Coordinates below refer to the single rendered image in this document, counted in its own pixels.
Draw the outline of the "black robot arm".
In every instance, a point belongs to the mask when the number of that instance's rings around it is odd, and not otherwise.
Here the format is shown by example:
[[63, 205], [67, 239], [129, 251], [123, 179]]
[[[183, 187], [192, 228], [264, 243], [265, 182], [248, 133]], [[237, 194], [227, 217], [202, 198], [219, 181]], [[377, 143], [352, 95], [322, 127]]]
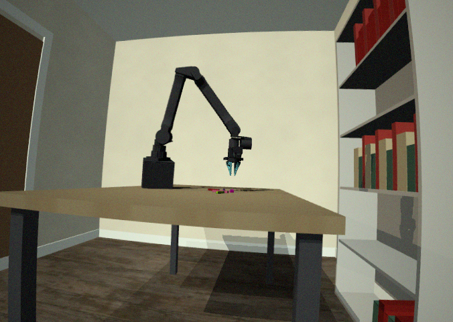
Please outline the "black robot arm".
[[[243, 149], [251, 150], [252, 138], [239, 136], [241, 129], [237, 122], [232, 118], [229, 112], [226, 110], [220, 99], [216, 96], [210, 85], [206, 82], [203, 75], [200, 74], [199, 69], [196, 66], [179, 67], [175, 70], [174, 83], [170, 93], [168, 105], [164, 119], [161, 123], [161, 129], [155, 135], [155, 142], [153, 145], [153, 151], [151, 156], [146, 156], [146, 160], [154, 161], [168, 161], [170, 158], [167, 157], [166, 144], [172, 142], [173, 136], [170, 135], [169, 131], [172, 131], [174, 125], [174, 119], [176, 111], [180, 102], [180, 97], [184, 87], [186, 79], [193, 80], [196, 86], [200, 89], [202, 94], [205, 96], [207, 101], [210, 103], [216, 114], [220, 117], [225, 127], [231, 134], [229, 139], [228, 157], [241, 158]], [[240, 143], [239, 143], [240, 140]]]

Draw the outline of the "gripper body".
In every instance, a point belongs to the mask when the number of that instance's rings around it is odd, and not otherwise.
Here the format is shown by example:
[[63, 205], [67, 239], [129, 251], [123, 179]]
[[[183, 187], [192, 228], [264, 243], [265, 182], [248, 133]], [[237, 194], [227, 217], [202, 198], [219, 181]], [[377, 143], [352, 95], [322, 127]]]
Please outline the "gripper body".
[[223, 160], [227, 160], [226, 162], [236, 163], [243, 160], [243, 158], [224, 157]]

